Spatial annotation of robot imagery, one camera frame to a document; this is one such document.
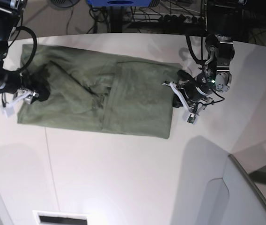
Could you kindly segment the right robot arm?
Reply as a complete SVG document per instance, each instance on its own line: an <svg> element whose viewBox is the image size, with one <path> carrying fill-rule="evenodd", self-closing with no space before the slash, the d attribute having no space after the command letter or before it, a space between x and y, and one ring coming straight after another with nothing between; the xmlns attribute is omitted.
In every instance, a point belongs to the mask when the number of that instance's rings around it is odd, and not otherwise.
<svg viewBox="0 0 266 225"><path fill-rule="evenodd" d="M26 5L25 0L0 0L0 94L16 94L18 91L23 91L24 97L28 98L29 102L43 102L49 98L50 91L44 81L28 71L37 51L37 37L30 28L22 24ZM33 47L27 62L19 69L10 71L4 69L3 65L11 46L8 41L15 31L25 31L30 34Z"/></svg>

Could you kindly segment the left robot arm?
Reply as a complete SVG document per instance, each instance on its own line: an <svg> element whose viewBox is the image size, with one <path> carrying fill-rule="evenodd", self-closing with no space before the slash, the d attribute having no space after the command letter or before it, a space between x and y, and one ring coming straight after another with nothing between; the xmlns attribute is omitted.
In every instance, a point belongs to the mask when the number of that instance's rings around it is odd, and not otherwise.
<svg viewBox="0 0 266 225"><path fill-rule="evenodd" d="M192 28L185 33L188 50L195 63L200 65L201 73L192 77L179 70L177 88L193 111L198 110L199 105L216 104L210 95L219 97L221 92L230 88L232 75L229 67L235 55L232 39L241 33L245 4L244 0L201 1L201 15L205 20L203 27L207 32L207 37L201 38L201 49L207 50L206 60L195 56L190 39L191 33L200 29Z"/></svg>

